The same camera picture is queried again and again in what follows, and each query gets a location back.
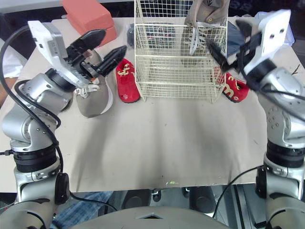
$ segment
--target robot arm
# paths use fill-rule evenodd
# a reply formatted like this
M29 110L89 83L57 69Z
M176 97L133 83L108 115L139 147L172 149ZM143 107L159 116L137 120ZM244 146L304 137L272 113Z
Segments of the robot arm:
M271 61L284 43L289 18L290 10L272 13L261 20L259 32L253 36L250 24L236 21L248 42L230 65L220 49L208 42L222 71L234 68L241 72L248 86L258 92L266 113L268 145L264 167L257 171L256 192L267 202L267 228L305 225L305 204L300 201L305 171L305 103L301 96L305 91L285 68L277 68Z
M65 48L61 33L51 23L29 21L29 28L37 48L53 68L20 85L20 93L49 112L19 99L54 134L59 123L53 116L68 105L73 91L88 88L99 76L104 80L123 59L127 47L112 50L101 63L93 65L86 62L86 52L100 45L105 30L90 31ZM17 104L5 116L2 129L11 138L18 204L1 215L0 228L49 228L53 213L69 198L70 191L68 175L60 172L57 145Z

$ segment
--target gray shoe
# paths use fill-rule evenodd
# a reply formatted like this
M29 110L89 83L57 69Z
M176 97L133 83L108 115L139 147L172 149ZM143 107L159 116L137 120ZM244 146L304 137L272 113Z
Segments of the gray shoe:
M225 22L228 16L230 0L194 0L188 15L185 18L184 24L187 28L184 28L181 39L181 56L203 56L208 54L205 48L205 34L199 32L200 35L194 37L193 27L197 27L197 23L201 23L206 26L214 27L213 25L222 24ZM213 35L213 30L205 32L207 36ZM195 45L195 51L190 53L190 50ZM185 67L196 65L198 60L189 58L181 59L181 62Z
M90 84L86 89L76 89L76 101L83 116L92 118L108 111L113 104L113 94L107 78L101 77L99 84Z

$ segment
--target plaid shirt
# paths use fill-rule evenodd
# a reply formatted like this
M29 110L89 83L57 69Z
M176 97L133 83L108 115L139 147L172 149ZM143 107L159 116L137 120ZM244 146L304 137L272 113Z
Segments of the plaid shirt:
M107 202L112 195L112 191L108 192L90 192L84 198L94 199L102 202ZM78 201L70 208L65 209L59 213L51 224L51 229L57 229L59 226L61 229L70 228L76 224L93 219L97 216L98 210L102 207L102 204Z

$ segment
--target shoe sole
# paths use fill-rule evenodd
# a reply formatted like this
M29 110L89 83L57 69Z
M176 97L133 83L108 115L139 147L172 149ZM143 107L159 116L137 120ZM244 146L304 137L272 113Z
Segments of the shoe sole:
M107 81L108 77L105 78L105 82L106 82L106 86L107 86L107 89L108 89L108 103L105 107L105 109L101 112L101 114L105 113L106 111L108 111L112 105L113 105L113 93L108 85L108 81Z
M226 93L224 93L223 92L223 94L231 101L231 102L233 102L233 103L235 103L235 104L237 104L237 103L240 103L241 101L236 101L236 100L234 100L234 99L232 99L232 98L230 98Z

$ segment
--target black cable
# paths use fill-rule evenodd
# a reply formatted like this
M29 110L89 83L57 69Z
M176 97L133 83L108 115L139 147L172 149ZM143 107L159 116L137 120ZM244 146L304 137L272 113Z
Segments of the black cable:
M102 202L102 201L93 200L93 199L84 199L84 198L80 198L80 197L75 196L72 192L70 192L70 196L71 196L73 199L80 200L80 201L86 201L86 202L104 204L104 205L106 205L106 206L111 207L114 211L118 211L118 210L117 210L114 206L112 206L111 204L108 204L108 203L105 203L105 202Z
M297 70L299 69L299 67L300 67L300 64L297 66L297 68L294 70L294 72L291 73L291 75L298 74Z
M281 108L283 111L285 111L288 114L292 115L293 117L296 117L296 118L300 119L301 121L305 122L305 119L303 117L301 117L300 115L296 114L295 112L287 109L285 106L280 104L276 99L272 98L268 93L262 91L261 88L258 85L256 85L252 79L247 77L246 73L244 72L244 49L242 49L242 48L240 49L239 55L237 57L237 62L238 62L238 68L240 69L241 74L246 79L247 84L249 85L249 87L251 89L259 92L262 96L264 96L266 99L268 99L274 105Z
M27 112L46 132L47 135L50 137L51 141L54 143L57 149L57 153L59 155L59 160L60 160L60 166L61 166L61 172L63 172L63 158L61 151L59 149L59 142L57 141L54 133L47 127L47 125L44 124L43 121L41 121L38 116L31 110L29 109L17 96L14 95L14 93L11 91L11 89L8 87L6 84L5 78L4 78L4 73L3 73L3 59L4 59L4 53L9 47L9 45L12 43L13 40L15 40L17 37L19 37L21 34L29 30L29 26L23 26L17 31L15 31L3 44L3 47L1 48L0 51L0 82L6 91L6 93L12 98L12 100L18 104L25 112Z
M292 96L294 98L298 98L300 100L305 101L304 96L301 96L301 95L298 95L298 94L293 94L293 93L290 93L290 92L282 92L282 91L275 91L275 90L262 90L262 91L265 92L265 93L285 94L285 95L289 95L289 96Z
M262 166L257 166L257 167L255 167L255 168L251 168L251 169L248 169L248 170L246 170L246 171L240 173L240 174L239 174L237 177L235 177L230 183L227 184L227 186L224 188L222 194L220 195L220 197L219 197L219 199L218 199L218 201L217 201L217 204L216 204L216 207L215 207L215 211L214 211L214 214L213 214L213 218L215 218L215 216L216 216L217 210L218 210L218 208L219 208L220 200L223 198L223 196L224 196L226 190L227 190L227 189L228 189L228 188L229 188L238 178L240 178L242 175L244 175L244 174L246 174L246 173L248 173L248 172L251 172L251 171L253 171L253 170L259 169L260 167L262 167Z
M20 82L17 82L14 86L14 89L17 93L17 95L19 95L24 101L28 102L29 104L37 107L38 109L42 110L43 112L49 114L52 118L54 118L57 122L56 128L60 127L61 125L61 120L59 119L59 117L54 114L53 112L49 111L48 109L44 108L43 106L39 105L38 103L32 101L29 97L27 97L24 93L22 93L22 91L19 89L19 87L23 84L25 84L27 81L30 80L22 80Z

